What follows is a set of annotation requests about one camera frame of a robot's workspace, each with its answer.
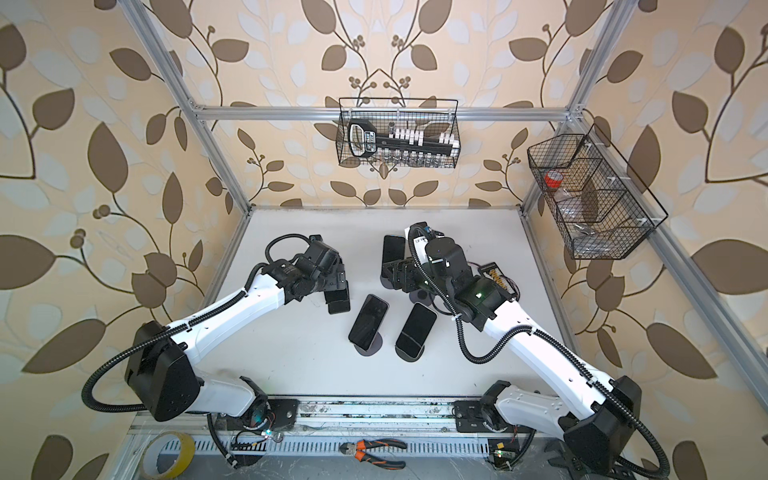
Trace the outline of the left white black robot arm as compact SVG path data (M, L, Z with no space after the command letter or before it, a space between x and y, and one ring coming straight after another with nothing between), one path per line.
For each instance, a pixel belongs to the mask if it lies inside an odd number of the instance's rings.
M147 411L158 422L182 414L199 414L215 429L220 416L231 418L246 432L278 440L277 415L267 394L250 378L230 380L197 371L197 365L222 342L260 317L293 301L321 292L326 299L348 299L345 267L337 250L319 235L303 236L304 252L292 259L266 258L250 271L242 288L224 299L167 326L143 324L130 348L100 366L85 382L81 400L101 413ZM98 400L99 380L119 364L124 379L138 397L136 404Z

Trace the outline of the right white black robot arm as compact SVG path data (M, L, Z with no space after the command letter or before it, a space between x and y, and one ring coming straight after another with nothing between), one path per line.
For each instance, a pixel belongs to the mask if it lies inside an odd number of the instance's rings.
M615 465L648 479L670 474L663 447L640 419L635 381L612 378L581 359L523 309L519 287L496 263L472 265L452 238L427 223L406 228L405 249L408 257L383 264L383 275L397 290L442 300L469 362L484 365L509 350L553 391L496 382L482 398L489 429L520 424L560 439L601 475Z

